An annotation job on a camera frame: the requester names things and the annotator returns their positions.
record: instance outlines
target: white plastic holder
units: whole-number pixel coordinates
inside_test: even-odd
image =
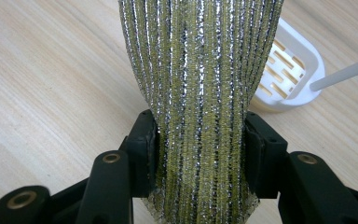
[[[251,104],[273,112],[305,105],[321,93],[312,91],[310,83],[323,77],[324,62],[318,50],[280,19],[266,69]]]

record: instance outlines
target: wooden surface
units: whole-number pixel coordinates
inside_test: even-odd
[[[286,0],[282,17],[324,59],[326,74],[358,62],[358,1]],[[117,0],[0,0],[0,198],[26,185],[54,194],[117,149],[147,105],[121,33]],[[281,114],[252,108],[289,142],[358,189],[358,77]],[[249,223],[281,223],[275,200]],[[139,200],[135,222],[153,223]]]

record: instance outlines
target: brass insert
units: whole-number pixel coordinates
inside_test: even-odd
[[[118,160],[120,160],[120,155],[116,153],[107,154],[106,156],[103,157],[103,161],[106,163],[113,163],[113,162],[117,162]]]
[[[7,208],[9,209],[23,208],[24,206],[32,203],[36,198],[36,195],[37,195],[36,192],[32,190],[23,191],[17,194],[16,196],[14,196],[13,198],[11,198],[7,202]]]
[[[300,154],[297,157],[299,160],[301,160],[307,164],[314,165],[314,164],[318,163],[318,161],[314,157],[312,157],[311,155],[308,155],[308,154]]]

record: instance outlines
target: clamp jaw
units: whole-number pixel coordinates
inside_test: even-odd
[[[283,223],[358,223],[358,191],[328,165],[287,142],[257,114],[246,119],[245,168],[251,192],[276,199]],[[142,112],[118,150],[99,155],[88,179],[53,196],[48,189],[16,189],[0,200],[0,223],[133,223],[132,198],[155,188],[158,128]]]

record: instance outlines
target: glittery vase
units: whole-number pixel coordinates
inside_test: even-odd
[[[244,120],[282,0],[119,0],[133,73],[158,124],[161,223],[240,223],[258,200],[246,184]]]

